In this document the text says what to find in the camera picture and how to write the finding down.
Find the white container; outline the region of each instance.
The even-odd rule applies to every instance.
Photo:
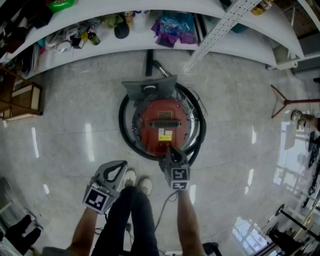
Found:
[[[133,18],[133,31],[143,33],[147,30],[148,11],[136,10]]]

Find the perforated metal post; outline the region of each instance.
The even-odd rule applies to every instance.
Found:
[[[193,52],[189,61],[184,65],[184,72],[188,72],[198,60],[202,59],[210,51],[211,47],[238,24],[238,20],[250,12],[259,2],[261,0],[237,0],[234,2],[211,32],[206,35],[199,48]]]

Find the forearm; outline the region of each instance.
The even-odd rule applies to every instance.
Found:
[[[178,192],[177,226],[184,256],[204,254],[199,238],[199,226],[187,190]]]
[[[97,217],[98,214],[94,210],[90,208],[84,210],[75,228],[69,250],[74,251],[79,256],[89,255],[95,236]]]

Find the wooden furniture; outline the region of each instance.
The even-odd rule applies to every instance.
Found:
[[[41,116],[40,99],[42,87],[32,83],[11,70],[0,65],[0,113],[2,119],[14,121],[18,119]],[[19,89],[15,89],[16,81],[22,81]]]

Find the yellow label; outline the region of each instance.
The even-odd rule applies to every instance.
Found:
[[[172,135],[159,135],[158,140],[161,141],[166,141],[170,142],[172,140]]]

